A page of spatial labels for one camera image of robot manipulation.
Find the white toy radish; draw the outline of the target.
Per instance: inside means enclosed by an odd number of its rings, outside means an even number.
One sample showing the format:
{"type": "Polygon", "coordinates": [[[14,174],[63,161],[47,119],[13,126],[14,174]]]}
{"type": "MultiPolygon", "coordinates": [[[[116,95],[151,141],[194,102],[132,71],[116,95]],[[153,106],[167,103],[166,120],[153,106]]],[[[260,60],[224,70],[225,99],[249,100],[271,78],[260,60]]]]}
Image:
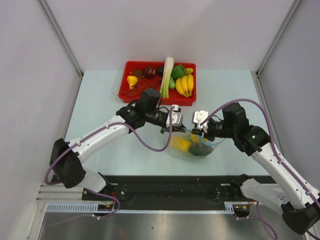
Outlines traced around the white toy radish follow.
{"type": "Polygon", "coordinates": [[[162,98],[169,98],[169,83],[174,68],[174,58],[167,57],[164,62],[162,82],[160,86],[160,94],[162,98]]]}

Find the green toy bell pepper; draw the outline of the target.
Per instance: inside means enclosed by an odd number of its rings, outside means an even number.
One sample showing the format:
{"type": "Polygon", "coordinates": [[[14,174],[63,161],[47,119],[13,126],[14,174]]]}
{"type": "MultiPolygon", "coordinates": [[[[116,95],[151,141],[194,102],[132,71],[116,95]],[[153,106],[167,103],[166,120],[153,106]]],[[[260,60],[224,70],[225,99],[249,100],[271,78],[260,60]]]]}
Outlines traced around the green toy bell pepper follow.
{"type": "Polygon", "coordinates": [[[186,73],[187,69],[183,65],[179,64],[172,69],[171,76],[173,79],[178,79],[182,78],[186,73]]]}

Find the small purple toy plum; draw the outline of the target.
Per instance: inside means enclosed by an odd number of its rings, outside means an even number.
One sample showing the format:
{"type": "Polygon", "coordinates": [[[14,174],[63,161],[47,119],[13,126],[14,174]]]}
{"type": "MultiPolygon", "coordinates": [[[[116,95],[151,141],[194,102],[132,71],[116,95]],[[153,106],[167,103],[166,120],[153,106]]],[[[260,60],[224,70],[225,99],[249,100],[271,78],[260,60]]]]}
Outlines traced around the small purple toy plum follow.
{"type": "Polygon", "coordinates": [[[162,77],[163,74],[164,74],[164,66],[163,65],[160,65],[157,67],[156,69],[156,74],[159,76],[159,77],[162,77]]]}

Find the red toy lobster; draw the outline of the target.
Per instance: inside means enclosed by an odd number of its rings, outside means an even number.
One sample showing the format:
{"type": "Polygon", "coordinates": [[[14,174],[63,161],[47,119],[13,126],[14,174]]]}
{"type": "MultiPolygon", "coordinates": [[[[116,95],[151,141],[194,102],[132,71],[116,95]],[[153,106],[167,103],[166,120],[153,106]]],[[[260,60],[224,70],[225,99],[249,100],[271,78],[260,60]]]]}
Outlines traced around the red toy lobster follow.
{"type": "Polygon", "coordinates": [[[141,93],[146,89],[156,89],[157,86],[162,82],[162,77],[155,77],[153,79],[140,78],[137,83],[130,88],[129,83],[127,82],[128,89],[119,90],[118,94],[111,92],[113,95],[118,96],[119,98],[135,98],[139,97],[141,93]]]}

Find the dark purple toy onion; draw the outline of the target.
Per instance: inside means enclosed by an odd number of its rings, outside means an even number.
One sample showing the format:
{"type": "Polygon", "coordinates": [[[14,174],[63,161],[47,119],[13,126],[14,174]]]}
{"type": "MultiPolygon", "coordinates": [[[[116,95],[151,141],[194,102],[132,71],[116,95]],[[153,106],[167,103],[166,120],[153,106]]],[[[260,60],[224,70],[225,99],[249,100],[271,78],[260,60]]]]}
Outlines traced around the dark purple toy onion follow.
{"type": "Polygon", "coordinates": [[[146,79],[153,79],[156,75],[156,69],[153,66],[146,66],[143,68],[142,74],[146,79]]]}

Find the clear zip top bag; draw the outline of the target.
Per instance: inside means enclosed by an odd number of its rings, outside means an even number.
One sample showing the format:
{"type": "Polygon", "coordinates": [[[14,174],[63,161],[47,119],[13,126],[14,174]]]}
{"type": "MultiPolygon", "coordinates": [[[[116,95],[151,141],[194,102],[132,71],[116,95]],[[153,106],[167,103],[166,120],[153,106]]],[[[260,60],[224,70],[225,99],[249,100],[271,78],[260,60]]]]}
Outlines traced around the clear zip top bag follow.
{"type": "Polygon", "coordinates": [[[216,137],[214,141],[209,141],[186,129],[185,132],[172,133],[167,151],[170,155],[181,159],[202,159],[210,155],[224,140],[216,137]]]}

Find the red plastic tray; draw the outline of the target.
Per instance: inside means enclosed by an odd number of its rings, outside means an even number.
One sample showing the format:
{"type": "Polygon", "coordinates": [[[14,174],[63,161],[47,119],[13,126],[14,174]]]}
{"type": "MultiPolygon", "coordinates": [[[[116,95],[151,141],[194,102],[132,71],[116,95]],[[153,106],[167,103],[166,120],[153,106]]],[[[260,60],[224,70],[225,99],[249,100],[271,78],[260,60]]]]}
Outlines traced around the red plastic tray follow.
{"type": "MultiPolygon", "coordinates": [[[[124,67],[124,73],[122,77],[122,82],[120,84],[120,90],[125,90],[128,89],[129,86],[127,85],[127,77],[130,76],[130,72],[133,70],[141,70],[143,72],[144,67],[146,66],[152,66],[155,69],[157,69],[159,66],[163,66],[165,63],[163,61],[127,61],[124,67]]],[[[162,99],[162,104],[163,105],[172,105],[172,104],[177,104],[180,106],[192,106],[193,103],[197,100],[197,66],[195,63],[189,63],[189,62],[182,62],[181,65],[183,65],[186,68],[192,68],[194,69],[194,89],[192,92],[191,97],[184,97],[180,95],[176,89],[170,89],[168,91],[169,93],[169,98],[163,98],[162,99]]],[[[155,88],[156,90],[160,90],[161,83],[155,88]]],[[[138,97],[123,97],[120,98],[123,100],[124,103],[129,103],[134,99],[138,99],[138,97]]]]}

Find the dark green toy avocado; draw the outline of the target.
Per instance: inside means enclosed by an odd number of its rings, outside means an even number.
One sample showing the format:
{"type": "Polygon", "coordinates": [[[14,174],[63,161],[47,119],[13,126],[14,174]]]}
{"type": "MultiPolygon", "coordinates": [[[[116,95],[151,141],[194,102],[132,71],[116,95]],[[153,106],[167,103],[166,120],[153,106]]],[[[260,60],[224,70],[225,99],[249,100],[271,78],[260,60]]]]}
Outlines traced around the dark green toy avocado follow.
{"type": "Polygon", "coordinates": [[[188,150],[190,154],[196,157],[206,157],[213,151],[214,149],[211,146],[202,143],[193,143],[188,150]]]}

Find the yellow toy mango slice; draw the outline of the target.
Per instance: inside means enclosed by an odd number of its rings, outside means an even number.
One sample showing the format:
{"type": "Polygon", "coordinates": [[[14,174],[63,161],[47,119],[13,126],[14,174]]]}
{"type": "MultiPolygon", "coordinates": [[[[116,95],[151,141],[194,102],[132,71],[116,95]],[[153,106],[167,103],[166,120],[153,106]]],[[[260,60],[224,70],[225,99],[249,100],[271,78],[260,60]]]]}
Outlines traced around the yellow toy mango slice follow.
{"type": "Polygon", "coordinates": [[[191,147],[192,143],[183,137],[174,136],[171,138],[169,146],[177,151],[180,152],[188,152],[189,148],[191,147]]]}

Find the yellow toy lemon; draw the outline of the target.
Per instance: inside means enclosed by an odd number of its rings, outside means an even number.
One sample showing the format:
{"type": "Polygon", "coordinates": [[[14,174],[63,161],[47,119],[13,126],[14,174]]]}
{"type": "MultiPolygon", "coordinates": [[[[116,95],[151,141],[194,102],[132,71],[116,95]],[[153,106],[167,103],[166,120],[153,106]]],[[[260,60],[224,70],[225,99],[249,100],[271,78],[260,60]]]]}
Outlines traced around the yellow toy lemon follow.
{"type": "Polygon", "coordinates": [[[196,134],[190,134],[190,139],[193,143],[203,143],[206,144],[208,140],[196,134]]]}

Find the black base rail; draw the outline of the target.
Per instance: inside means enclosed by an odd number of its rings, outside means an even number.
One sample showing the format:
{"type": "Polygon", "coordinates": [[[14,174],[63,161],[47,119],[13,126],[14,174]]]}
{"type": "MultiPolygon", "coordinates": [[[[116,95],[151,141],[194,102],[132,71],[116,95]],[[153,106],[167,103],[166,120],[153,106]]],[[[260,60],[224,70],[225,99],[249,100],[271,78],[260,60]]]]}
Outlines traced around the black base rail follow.
{"type": "Polygon", "coordinates": [[[226,202],[246,206],[253,203],[240,191],[240,182],[248,175],[196,176],[116,176],[106,175],[102,194],[115,197],[120,207],[141,208],[172,206],[179,209],[207,209],[226,202]]]}

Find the yellow toy banana bunch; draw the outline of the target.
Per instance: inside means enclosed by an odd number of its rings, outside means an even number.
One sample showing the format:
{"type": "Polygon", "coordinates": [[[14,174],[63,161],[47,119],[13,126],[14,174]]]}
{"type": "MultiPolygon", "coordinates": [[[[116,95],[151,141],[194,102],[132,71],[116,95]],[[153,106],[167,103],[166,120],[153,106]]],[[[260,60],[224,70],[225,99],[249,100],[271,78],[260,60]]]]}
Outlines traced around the yellow toy banana bunch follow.
{"type": "Polygon", "coordinates": [[[185,70],[186,73],[175,80],[175,89],[180,95],[190,98],[194,90],[194,69],[186,68],[185,70]]]}

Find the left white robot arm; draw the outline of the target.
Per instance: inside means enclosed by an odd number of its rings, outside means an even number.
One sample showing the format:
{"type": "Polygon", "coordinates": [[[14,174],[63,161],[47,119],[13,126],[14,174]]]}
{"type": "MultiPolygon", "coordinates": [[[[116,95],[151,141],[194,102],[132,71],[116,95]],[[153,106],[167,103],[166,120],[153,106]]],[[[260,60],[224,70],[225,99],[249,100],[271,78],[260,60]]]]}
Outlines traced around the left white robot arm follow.
{"type": "Polygon", "coordinates": [[[184,129],[181,108],[174,104],[170,108],[160,106],[161,94],[148,88],[138,99],[119,109],[116,114],[97,129],[71,141],[63,138],[53,144],[49,168],[45,174],[45,183],[50,185],[49,173],[54,172],[59,183],[67,189],[82,187],[100,200],[110,196],[111,188],[102,174],[86,169],[83,164],[94,153],[112,141],[136,130],[146,123],[158,126],[160,132],[181,132],[184,129]]]}

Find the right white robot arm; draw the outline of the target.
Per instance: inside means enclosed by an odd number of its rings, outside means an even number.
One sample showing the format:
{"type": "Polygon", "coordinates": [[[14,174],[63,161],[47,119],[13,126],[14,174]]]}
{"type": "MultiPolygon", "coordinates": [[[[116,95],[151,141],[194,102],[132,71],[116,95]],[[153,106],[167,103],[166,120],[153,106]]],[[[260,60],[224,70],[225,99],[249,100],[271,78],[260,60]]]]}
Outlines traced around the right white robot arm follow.
{"type": "Polygon", "coordinates": [[[203,110],[194,112],[192,133],[210,141],[215,138],[233,140],[235,147],[261,165],[280,188],[267,187],[242,174],[230,188],[235,200],[256,200],[280,214],[295,233],[308,234],[320,220],[320,191],[308,183],[280,153],[271,128],[265,131],[250,124],[239,102],[236,99],[219,107],[223,115],[220,121],[213,120],[213,113],[203,110]]]}

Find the small toy cherry tomatoes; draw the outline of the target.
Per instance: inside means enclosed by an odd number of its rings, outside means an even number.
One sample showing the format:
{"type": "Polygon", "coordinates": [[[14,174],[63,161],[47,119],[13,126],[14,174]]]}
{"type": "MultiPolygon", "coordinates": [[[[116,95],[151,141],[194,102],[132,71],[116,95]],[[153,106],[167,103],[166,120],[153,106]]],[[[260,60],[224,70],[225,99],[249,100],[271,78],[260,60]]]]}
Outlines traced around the small toy cherry tomatoes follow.
{"type": "Polygon", "coordinates": [[[135,69],[135,70],[133,70],[132,72],[130,72],[130,75],[131,75],[131,76],[135,76],[135,77],[137,77],[138,79],[144,77],[143,72],[142,72],[141,70],[138,70],[138,69],[135,69]]]}

